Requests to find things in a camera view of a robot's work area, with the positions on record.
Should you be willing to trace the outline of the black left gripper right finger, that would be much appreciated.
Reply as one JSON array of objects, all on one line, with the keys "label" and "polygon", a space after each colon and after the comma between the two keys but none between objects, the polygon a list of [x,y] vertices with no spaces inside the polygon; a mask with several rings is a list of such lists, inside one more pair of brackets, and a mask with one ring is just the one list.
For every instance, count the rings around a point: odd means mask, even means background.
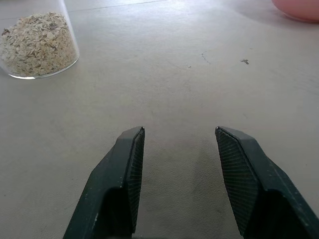
[{"label": "black left gripper right finger", "polygon": [[224,184],[245,239],[317,239],[319,219],[255,138],[215,129]]}]

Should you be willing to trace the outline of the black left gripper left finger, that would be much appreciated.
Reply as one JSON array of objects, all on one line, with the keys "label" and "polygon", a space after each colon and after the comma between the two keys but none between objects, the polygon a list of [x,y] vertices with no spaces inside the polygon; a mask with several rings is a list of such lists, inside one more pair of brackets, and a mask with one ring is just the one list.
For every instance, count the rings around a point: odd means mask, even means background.
[{"label": "black left gripper left finger", "polygon": [[124,131],[91,172],[65,239],[130,239],[142,186],[145,129]]}]

